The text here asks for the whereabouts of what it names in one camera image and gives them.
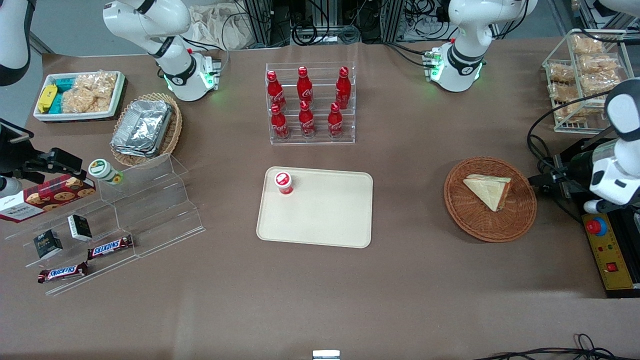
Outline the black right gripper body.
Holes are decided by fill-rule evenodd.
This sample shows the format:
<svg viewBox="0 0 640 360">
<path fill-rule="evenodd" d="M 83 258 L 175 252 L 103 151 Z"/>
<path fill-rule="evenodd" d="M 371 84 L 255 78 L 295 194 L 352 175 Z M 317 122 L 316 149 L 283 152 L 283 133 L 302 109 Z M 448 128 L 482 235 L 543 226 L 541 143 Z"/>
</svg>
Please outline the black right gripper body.
<svg viewBox="0 0 640 360">
<path fill-rule="evenodd" d="M 0 173 L 12 177 L 13 171 L 37 157 L 31 143 L 34 133 L 6 120 L 0 122 Z"/>
</svg>

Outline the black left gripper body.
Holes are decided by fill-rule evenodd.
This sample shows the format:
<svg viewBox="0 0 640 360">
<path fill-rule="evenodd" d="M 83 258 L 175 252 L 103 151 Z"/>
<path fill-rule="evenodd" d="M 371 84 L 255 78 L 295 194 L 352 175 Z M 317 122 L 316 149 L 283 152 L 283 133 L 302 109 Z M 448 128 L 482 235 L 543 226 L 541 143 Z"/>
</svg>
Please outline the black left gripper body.
<svg viewBox="0 0 640 360">
<path fill-rule="evenodd" d="M 587 193 L 592 180 L 594 151 L 585 151 L 574 155 L 567 166 L 567 177 L 570 178 L 569 193 Z"/>
</svg>

